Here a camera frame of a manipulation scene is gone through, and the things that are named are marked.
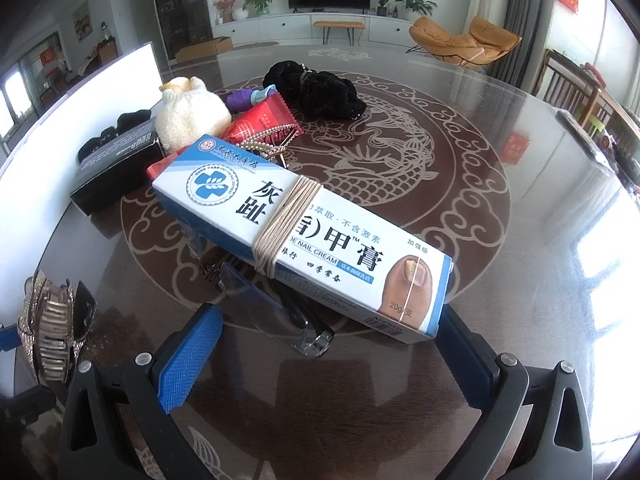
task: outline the metal bolt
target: metal bolt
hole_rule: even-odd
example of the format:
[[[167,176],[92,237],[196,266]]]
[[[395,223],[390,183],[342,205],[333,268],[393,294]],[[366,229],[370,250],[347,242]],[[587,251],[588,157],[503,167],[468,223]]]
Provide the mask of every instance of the metal bolt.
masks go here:
[[[78,371],[81,374],[84,374],[84,373],[88,372],[89,370],[91,370],[91,361],[82,361],[78,365]]]
[[[574,373],[574,366],[569,361],[560,361],[560,368],[568,374]]]
[[[151,354],[149,352],[142,352],[142,354],[136,355],[136,364],[138,366],[146,366],[151,362]]]
[[[518,364],[518,358],[515,355],[509,353],[502,354],[500,356],[500,361],[502,361],[502,364],[505,364],[507,366],[515,366],[516,364]]]

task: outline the red flower plant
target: red flower plant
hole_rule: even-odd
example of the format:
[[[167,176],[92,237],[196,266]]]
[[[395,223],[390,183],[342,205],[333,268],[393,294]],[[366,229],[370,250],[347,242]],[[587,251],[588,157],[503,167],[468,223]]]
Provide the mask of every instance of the red flower plant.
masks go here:
[[[223,12],[231,12],[234,10],[234,5],[236,4],[236,0],[218,0],[216,1],[216,7],[222,10]]]

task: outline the white knitted pouch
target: white knitted pouch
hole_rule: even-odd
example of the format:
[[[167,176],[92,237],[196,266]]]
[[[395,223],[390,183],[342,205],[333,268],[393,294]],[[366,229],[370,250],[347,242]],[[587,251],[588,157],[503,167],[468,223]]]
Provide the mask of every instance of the white knitted pouch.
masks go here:
[[[216,136],[231,123],[222,99],[197,77],[176,77],[160,89],[164,107],[156,117],[156,131],[167,155],[205,134]]]

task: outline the circular logo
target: circular logo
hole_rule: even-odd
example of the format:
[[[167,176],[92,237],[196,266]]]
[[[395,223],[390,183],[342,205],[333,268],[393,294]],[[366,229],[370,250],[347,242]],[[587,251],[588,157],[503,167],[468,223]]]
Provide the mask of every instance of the circular logo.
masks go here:
[[[235,195],[237,190],[236,172],[220,164],[200,166],[187,179],[187,195],[200,205],[222,204]]]
[[[210,152],[215,147],[216,147],[216,141],[213,139],[205,139],[200,144],[198,144],[198,149],[201,152]]]

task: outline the white and blue box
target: white and blue box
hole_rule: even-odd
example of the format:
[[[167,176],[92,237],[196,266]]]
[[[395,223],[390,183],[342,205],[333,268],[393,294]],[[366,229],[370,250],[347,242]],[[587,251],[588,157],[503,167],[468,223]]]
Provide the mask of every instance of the white and blue box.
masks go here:
[[[252,244],[298,176],[203,136],[154,181],[164,209],[252,264]],[[451,258],[322,188],[289,235],[275,277],[405,343],[433,338]]]

